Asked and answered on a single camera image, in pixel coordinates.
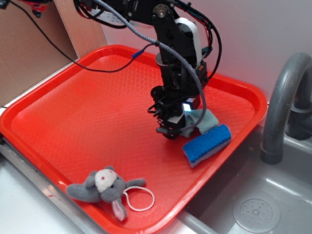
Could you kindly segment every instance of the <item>white sponge edge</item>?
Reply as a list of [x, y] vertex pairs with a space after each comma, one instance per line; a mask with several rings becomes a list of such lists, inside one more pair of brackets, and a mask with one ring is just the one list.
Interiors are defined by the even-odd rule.
[[222, 150], [224, 147], [226, 147], [229, 143], [231, 142], [231, 139], [223, 142], [222, 144], [216, 146], [215, 148], [213, 148], [211, 151], [209, 151], [208, 153], [206, 153], [203, 157], [199, 158], [196, 162], [190, 162], [191, 167], [194, 168], [197, 164], [199, 164], [201, 161], [208, 159], [209, 157], [211, 157], [212, 155], [218, 153], [220, 150]]

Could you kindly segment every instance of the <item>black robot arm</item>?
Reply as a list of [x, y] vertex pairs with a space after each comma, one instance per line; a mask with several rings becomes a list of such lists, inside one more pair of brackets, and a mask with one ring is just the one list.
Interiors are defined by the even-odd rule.
[[[200, 12], [194, 10], [191, 4], [180, 0], [104, 0], [122, 15], [127, 21], [133, 20], [152, 25], [157, 34], [157, 40], [178, 52], [195, 70], [200, 87], [194, 77], [187, 71], [177, 57], [167, 50], [159, 48], [156, 62], [161, 70], [162, 86], [152, 89], [154, 104], [148, 112], [157, 118], [157, 132], [169, 139], [176, 138], [185, 129], [185, 109], [198, 108], [200, 104], [199, 90], [203, 89], [214, 74], [221, 55], [221, 41], [214, 25]], [[107, 9], [94, 0], [74, 0], [76, 10], [84, 17], [96, 20], [114, 28], [124, 28], [124, 25], [112, 25], [99, 20], [97, 15]], [[197, 26], [186, 18], [181, 18], [175, 7], [188, 12], [195, 20], [205, 26], [208, 46], [201, 48]], [[92, 15], [92, 9], [99, 9], [97, 15]], [[217, 35], [219, 56], [213, 73], [208, 76], [204, 58], [212, 50], [211, 29]]]

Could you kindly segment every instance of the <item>red tray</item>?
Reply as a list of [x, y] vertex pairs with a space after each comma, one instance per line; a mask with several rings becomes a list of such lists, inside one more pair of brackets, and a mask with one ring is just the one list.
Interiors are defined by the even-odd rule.
[[[80, 63], [112, 70], [136, 50], [100, 48]], [[65, 192], [93, 170], [112, 165], [125, 180], [144, 177], [156, 197], [145, 212], [129, 209], [120, 222], [104, 202], [77, 204], [109, 233], [152, 233], [167, 225], [213, 176], [263, 118], [267, 100], [255, 87], [215, 75], [205, 88], [208, 108], [231, 130], [232, 141], [195, 168], [183, 153], [190, 139], [168, 140], [156, 133], [147, 113], [150, 90], [161, 85], [155, 56], [144, 53], [112, 74], [72, 65], [11, 105], [0, 117], [0, 132], [56, 186]], [[130, 193], [135, 207], [148, 206], [145, 193]]]

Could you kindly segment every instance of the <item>drain cover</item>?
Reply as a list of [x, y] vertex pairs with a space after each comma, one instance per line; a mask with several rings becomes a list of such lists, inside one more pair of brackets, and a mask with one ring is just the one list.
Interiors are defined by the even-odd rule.
[[269, 196], [253, 193], [235, 202], [233, 216], [241, 228], [251, 233], [267, 233], [278, 225], [280, 210]]

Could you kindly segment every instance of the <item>tray rim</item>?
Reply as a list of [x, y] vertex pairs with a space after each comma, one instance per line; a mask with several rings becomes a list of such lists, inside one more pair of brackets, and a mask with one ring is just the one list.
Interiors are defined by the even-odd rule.
[[[78, 62], [88, 66], [93, 61], [108, 55], [132, 55], [137, 50], [123, 46], [123, 45], [110, 45], [105, 46], [102, 48], [98, 48], [95, 51], [90, 52], [83, 58], [81, 58]], [[147, 65], [157, 67], [155, 63], [155, 55], [144, 53], [144, 56], [138, 57], [137, 61], [145, 63]], [[57, 87], [61, 83], [65, 82], [66, 80], [70, 79], [71, 76], [68, 76], [68, 78], [63, 78], [59, 80], [63, 74], [75, 74], [82, 70], [82, 68], [77, 67], [75, 64], [72, 64], [71, 66], [67, 67], [63, 71], [59, 72], [55, 76], [53, 76], [48, 81], [44, 82], [43, 84], [39, 85], [37, 88], [23, 96], [21, 99], [14, 102], [12, 105], [10, 105], [0, 116], [0, 132], [4, 135], [4, 137], [12, 144], [14, 145], [23, 155], [27, 158], [31, 163], [36, 166], [41, 164], [40, 169], [41, 171], [45, 171], [45, 175], [57, 175], [59, 178], [62, 178], [64, 181], [67, 181], [64, 176], [58, 172], [55, 168], [49, 167], [48, 162], [40, 161], [38, 157], [38, 153], [29, 148], [28, 144], [26, 144], [25, 141], [22, 139], [16, 139], [14, 136], [14, 133], [10, 131], [10, 120], [13, 119], [12, 117], [16, 116], [20, 111], [27, 108], [31, 103], [35, 102], [38, 98], [41, 96], [47, 94], [50, 92], [53, 88]], [[224, 84], [227, 84], [227, 90], [224, 90]], [[166, 214], [161, 220], [159, 220], [155, 225], [150, 226], [147, 229], [124, 229], [121, 226], [114, 225], [112, 223], [109, 223], [110, 226], [114, 227], [113, 229], [108, 229], [110, 231], [115, 230], [118, 233], [137, 233], [144, 231], [145, 233], [152, 233], [155, 231], [158, 231], [162, 228], [164, 228], [169, 222], [178, 215], [178, 213], [187, 205], [187, 203], [195, 196], [195, 194], [204, 186], [205, 183], [214, 175], [214, 173], [223, 165], [223, 163], [231, 156], [232, 152], [240, 145], [240, 143], [248, 136], [248, 134], [256, 127], [256, 125], [262, 120], [264, 117], [266, 111], [267, 111], [267, 99], [264, 96], [264, 94], [255, 86], [247, 84], [242, 81], [234, 80], [232, 78], [224, 77], [221, 75], [215, 75], [210, 81], [209, 86], [225, 91], [227, 93], [233, 94], [235, 96], [241, 97], [243, 99], [248, 100], [254, 107], [254, 117], [253, 119], [245, 125], [245, 127], [242, 129], [242, 131], [232, 139], [231, 141], [231, 147], [227, 147], [223, 150], [222, 156], [219, 156], [215, 159], [215, 161], [204, 171], [204, 173], [194, 182], [194, 185], [192, 189], [188, 190], [185, 194], [183, 194], [181, 200], [179, 200], [173, 207], [173, 209]], [[59, 184], [56, 185], [59, 187], [64, 193], [65, 189], [67, 187], [67, 184]], [[92, 211], [90, 209], [84, 210], [88, 215], [90, 215], [95, 221], [98, 220], [96, 217], [93, 217], [93, 213], [96, 213], [95, 211]]]

